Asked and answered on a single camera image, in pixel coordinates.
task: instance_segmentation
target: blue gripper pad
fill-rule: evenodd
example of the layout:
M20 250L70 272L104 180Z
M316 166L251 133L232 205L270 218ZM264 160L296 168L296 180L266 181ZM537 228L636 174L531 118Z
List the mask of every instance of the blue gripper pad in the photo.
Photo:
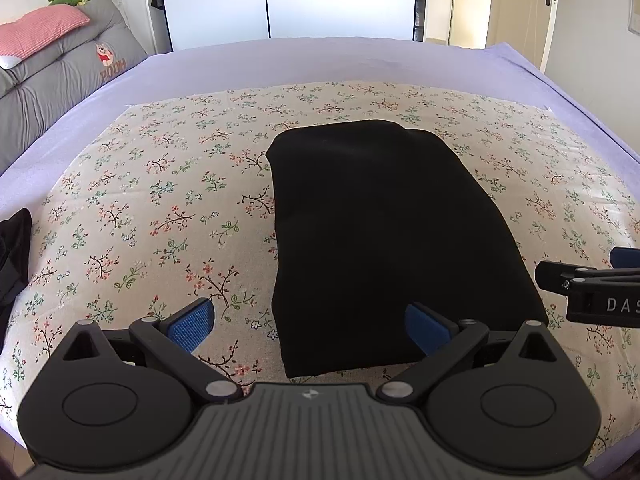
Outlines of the blue gripper pad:
M614 269L640 267L640 249L614 247L609 253L609 261Z
M449 329L414 304L404 311L404 330L425 355L451 341Z
M169 325L166 336L191 353L213 330L214 322L213 304L210 300L205 300L188 314Z

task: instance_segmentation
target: floral pattern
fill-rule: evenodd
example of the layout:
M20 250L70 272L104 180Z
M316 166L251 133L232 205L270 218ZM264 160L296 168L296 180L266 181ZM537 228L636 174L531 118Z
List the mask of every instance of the floral pattern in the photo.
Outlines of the floral pattern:
M362 82L133 106L32 212L31 281L15 302L0 356L2 425L15 427L22 396L76 320L125 328L142 316L164 319L195 297L216 306L216 326L194 352L201 361L245 389L287 381L271 314L278 248L265 153L290 128L373 118L440 137L500 208L532 275L544 258L603 267L614 245L638 246L640 208L624 182L549 110ZM433 185L446 186L447 176ZM460 234L443 225L434 235ZM562 298L542 298L549 329L602 409L593 458L640 421L638 332L570 323ZM290 382L376 387L401 369Z

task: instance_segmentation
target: triangular cutout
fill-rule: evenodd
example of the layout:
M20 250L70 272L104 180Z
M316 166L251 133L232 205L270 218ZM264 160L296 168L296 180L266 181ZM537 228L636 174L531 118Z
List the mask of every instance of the triangular cutout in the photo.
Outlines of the triangular cutout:
M523 359L546 361L548 363L556 360L556 356L546 344L545 338L537 333L529 334L520 351L520 357Z
M69 350L66 351L64 356L65 361L76 361L78 359L87 359L89 357L97 357L98 349L95 347L94 342L88 332L81 332L76 337L75 341L71 343Z

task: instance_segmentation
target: silver screw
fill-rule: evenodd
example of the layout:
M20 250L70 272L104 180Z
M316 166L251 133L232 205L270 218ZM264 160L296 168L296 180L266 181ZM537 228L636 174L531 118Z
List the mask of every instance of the silver screw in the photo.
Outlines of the silver screw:
M207 384L205 390L210 396L228 397L233 395L238 387L230 381L213 381Z
M382 393L387 397L402 399L408 397L414 392L414 388L404 381L391 381L382 385Z

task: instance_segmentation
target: striped pillow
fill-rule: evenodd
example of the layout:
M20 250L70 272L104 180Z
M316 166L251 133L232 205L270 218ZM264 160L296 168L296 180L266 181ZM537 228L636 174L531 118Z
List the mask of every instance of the striped pillow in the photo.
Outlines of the striped pillow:
M0 25L0 67L13 68L87 23L89 18L75 7L55 5L32 10L15 22Z

